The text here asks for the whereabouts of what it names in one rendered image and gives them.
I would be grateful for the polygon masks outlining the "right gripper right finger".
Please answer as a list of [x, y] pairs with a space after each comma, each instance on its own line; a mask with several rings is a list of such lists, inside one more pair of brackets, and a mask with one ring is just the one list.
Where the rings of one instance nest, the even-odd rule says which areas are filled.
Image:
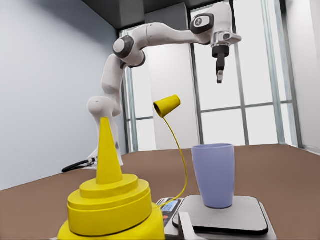
[[217, 83], [221, 84], [223, 81], [225, 69], [225, 57], [218, 57], [216, 61], [216, 76], [217, 76]]

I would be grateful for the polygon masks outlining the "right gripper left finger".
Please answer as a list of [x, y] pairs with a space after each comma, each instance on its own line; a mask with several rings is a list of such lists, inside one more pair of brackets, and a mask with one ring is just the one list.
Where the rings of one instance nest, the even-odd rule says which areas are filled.
[[187, 212], [179, 213], [179, 237], [184, 240], [197, 240], [198, 236], [195, 234], [191, 218]]

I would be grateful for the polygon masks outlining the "yellow sauce bottle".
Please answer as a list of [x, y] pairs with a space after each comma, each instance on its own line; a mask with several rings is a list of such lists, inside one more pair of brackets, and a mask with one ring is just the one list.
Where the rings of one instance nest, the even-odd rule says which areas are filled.
[[165, 240], [150, 185], [122, 173], [106, 117], [100, 119], [96, 177], [69, 195], [67, 212], [58, 240]]

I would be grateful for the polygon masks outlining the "lavender blue cup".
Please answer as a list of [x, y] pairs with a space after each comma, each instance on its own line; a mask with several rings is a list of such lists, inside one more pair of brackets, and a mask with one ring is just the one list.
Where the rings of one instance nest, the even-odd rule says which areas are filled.
[[229, 208], [235, 189], [235, 150], [230, 143], [202, 144], [191, 148], [197, 185], [203, 204]]

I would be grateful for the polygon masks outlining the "yellow tethered bottle cap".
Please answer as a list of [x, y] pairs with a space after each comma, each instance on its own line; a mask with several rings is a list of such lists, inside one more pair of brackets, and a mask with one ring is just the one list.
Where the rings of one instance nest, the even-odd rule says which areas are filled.
[[176, 145], [178, 147], [178, 150], [179, 150], [182, 162], [183, 162], [184, 173], [185, 173], [184, 186], [183, 186], [183, 189], [181, 190], [181, 192], [177, 196], [172, 198], [171, 200], [169, 200], [167, 202], [164, 202], [161, 205], [159, 205], [158, 206], [159, 208], [171, 203], [172, 201], [175, 201], [176, 199], [178, 199], [185, 192], [185, 190], [187, 188], [187, 184], [188, 184], [188, 171], [187, 171], [186, 161], [185, 161], [182, 149], [181, 149], [181, 147], [179, 145], [179, 142], [177, 140], [177, 137], [176, 137], [172, 127], [170, 126], [170, 124], [166, 120], [166, 116], [168, 114], [170, 114], [172, 111], [174, 111], [180, 105], [181, 105], [181, 100], [178, 97], [178, 95], [176, 95], [176, 94], [168, 96], [168, 97], [160, 99], [160, 100], [157, 100], [157, 101], [155, 101], [153, 103], [153, 107], [154, 107], [156, 113], [158, 114], [158, 116], [160, 118], [162, 118], [164, 120], [164, 122], [166, 123], [167, 127], [169, 128], [169, 130], [170, 130], [170, 132], [171, 132], [171, 134], [172, 134], [172, 136], [173, 136], [173, 138], [175, 140], [175, 143], [176, 143]]

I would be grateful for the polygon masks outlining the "grey kitchen scale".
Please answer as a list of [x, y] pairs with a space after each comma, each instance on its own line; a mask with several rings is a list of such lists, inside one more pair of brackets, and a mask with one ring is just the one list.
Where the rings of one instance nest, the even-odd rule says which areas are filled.
[[[157, 206], [172, 198], [162, 198]], [[254, 197], [235, 196], [228, 208], [209, 208], [200, 195], [178, 198], [160, 207], [166, 240], [179, 237], [179, 213], [189, 214], [197, 240], [277, 240], [264, 206]]]

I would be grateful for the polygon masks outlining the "silver frame post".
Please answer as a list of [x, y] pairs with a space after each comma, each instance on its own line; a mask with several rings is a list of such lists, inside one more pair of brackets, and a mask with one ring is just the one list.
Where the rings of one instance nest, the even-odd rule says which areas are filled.
[[286, 5], [260, 0], [277, 140], [302, 148], [302, 135], [290, 52]]
[[133, 75], [132, 69], [126, 67], [123, 77], [123, 97], [125, 104], [125, 122], [126, 122], [126, 134], [128, 139], [128, 152], [137, 152], [138, 147], [138, 134], [137, 134], [137, 119], [135, 110], [135, 98], [133, 87]]

